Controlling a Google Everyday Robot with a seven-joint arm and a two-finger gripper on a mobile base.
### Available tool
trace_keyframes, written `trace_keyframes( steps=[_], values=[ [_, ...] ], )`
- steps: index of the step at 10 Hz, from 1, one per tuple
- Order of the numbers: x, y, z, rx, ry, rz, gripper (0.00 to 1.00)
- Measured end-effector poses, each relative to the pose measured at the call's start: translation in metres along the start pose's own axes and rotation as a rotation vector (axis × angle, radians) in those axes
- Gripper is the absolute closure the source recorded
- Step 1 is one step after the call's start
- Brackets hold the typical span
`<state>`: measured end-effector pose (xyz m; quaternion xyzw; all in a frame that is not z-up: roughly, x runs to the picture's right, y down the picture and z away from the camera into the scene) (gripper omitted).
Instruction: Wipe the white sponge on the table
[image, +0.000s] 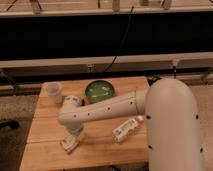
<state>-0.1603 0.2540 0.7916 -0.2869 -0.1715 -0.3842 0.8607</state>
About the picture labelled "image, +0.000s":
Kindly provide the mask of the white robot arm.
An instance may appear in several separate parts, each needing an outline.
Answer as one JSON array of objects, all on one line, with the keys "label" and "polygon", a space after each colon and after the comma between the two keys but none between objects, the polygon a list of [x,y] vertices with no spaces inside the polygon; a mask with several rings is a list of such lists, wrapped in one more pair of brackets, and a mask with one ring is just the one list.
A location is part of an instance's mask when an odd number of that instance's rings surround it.
[{"label": "white robot arm", "polygon": [[145,119],[149,171],[205,171],[196,98],[178,79],[162,78],[147,90],[86,106],[69,97],[58,122],[74,133],[86,122],[131,115]]}]

